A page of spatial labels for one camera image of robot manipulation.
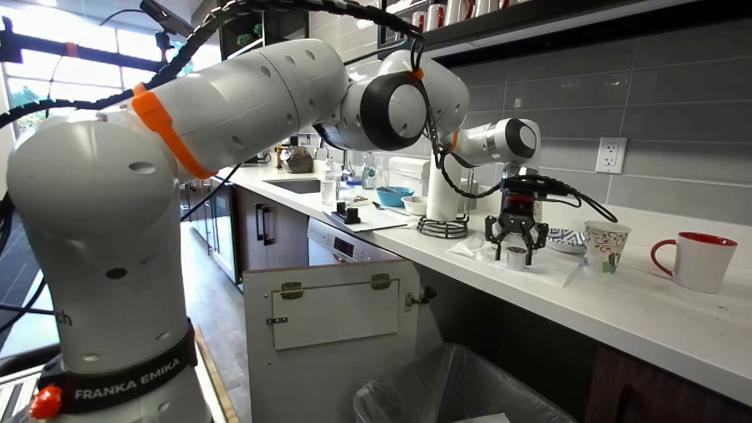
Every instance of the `wall outlet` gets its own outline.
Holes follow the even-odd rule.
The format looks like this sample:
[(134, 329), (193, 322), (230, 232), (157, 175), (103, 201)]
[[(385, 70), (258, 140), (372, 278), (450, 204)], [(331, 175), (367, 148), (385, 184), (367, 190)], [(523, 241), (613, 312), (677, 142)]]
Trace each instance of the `wall outlet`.
[(621, 175), (626, 168), (628, 136), (601, 136), (594, 161), (594, 171)]

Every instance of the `trash bin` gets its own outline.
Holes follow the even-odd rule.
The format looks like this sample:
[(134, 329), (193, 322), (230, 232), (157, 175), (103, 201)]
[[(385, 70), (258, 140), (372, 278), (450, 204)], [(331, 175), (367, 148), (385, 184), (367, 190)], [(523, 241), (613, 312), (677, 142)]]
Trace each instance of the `trash bin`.
[(369, 380), (352, 399), (356, 423), (574, 423), (569, 413), (463, 346)]

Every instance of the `ceiling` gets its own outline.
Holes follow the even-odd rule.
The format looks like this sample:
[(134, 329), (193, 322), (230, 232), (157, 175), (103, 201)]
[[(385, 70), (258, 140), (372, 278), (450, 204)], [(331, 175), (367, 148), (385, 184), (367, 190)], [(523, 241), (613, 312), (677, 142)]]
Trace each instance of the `ceiling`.
[[(94, 22), (101, 22), (117, 10), (139, 10), (139, 4), (141, 4), (141, 0), (11, 0), (11, 3), (25, 3), (25, 4), (54, 4), (57, 3), (57, 10), (90, 16)], [(157, 3), (190, 23), (193, 12), (204, 0), (157, 0)], [(139, 29), (157, 29), (145, 14), (119, 14), (112, 22), (139, 27)]]

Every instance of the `white countertop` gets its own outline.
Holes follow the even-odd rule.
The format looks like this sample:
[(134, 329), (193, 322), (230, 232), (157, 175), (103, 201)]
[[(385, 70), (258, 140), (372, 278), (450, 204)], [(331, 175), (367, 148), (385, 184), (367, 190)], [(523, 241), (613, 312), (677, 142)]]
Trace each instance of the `white countertop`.
[[(329, 221), (318, 192), (297, 196), (265, 184), (268, 178), (309, 178), (309, 175), (242, 168), (233, 184)], [(635, 232), (616, 276), (590, 276), (581, 258), (547, 249), (536, 255), (536, 274), (509, 271), (503, 263), (448, 252), (459, 241), (425, 238), (414, 229), (359, 235), (414, 263), (752, 407), (752, 229), (610, 209)], [(588, 211), (547, 214), (546, 209), (552, 221), (562, 221), (567, 214), (581, 221), (593, 219)], [(473, 232), (481, 232), (480, 227), (480, 216), (470, 221)], [(704, 227), (727, 235), (730, 230), (730, 238), (740, 242), (718, 294), (685, 291), (660, 278), (646, 258), (649, 245), (675, 229), (697, 230)]]

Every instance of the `sink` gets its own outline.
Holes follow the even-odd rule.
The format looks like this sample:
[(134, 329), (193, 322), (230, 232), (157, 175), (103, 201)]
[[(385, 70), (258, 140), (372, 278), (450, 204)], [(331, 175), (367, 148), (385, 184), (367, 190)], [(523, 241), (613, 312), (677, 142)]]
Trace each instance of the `sink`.
[(281, 190), (291, 190), (291, 192), (319, 192), (321, 190), (319, 178), (268, 178), (265, 184), (279, 187)]

